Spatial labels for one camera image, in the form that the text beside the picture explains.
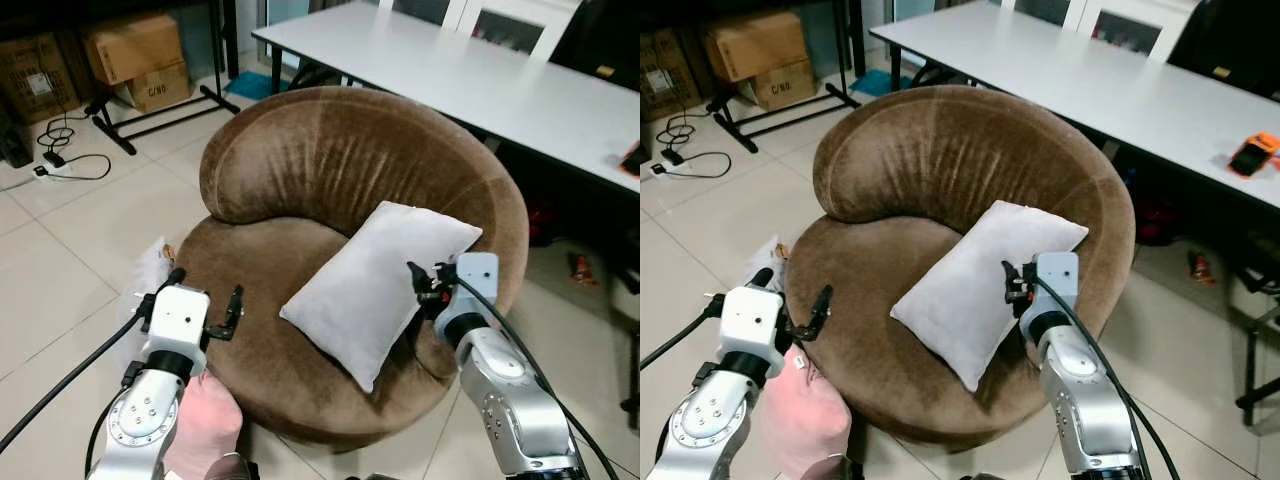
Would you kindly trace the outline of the person's bare hand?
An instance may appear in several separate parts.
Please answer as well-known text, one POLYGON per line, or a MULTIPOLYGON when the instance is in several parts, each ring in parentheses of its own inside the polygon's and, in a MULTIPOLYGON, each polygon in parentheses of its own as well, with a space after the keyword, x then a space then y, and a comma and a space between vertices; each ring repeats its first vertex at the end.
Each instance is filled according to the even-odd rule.
POLYGON ((763 399, 765 452, 786 479, 850 477, 851 411, 801 348, 787 349, 763 399))
POLYGON ((179 404, 175 438, 163 458, 164 472, 205 479, 216 461, 236 452, 242 426, 241 407, 210 370, 191 379, 179 404))

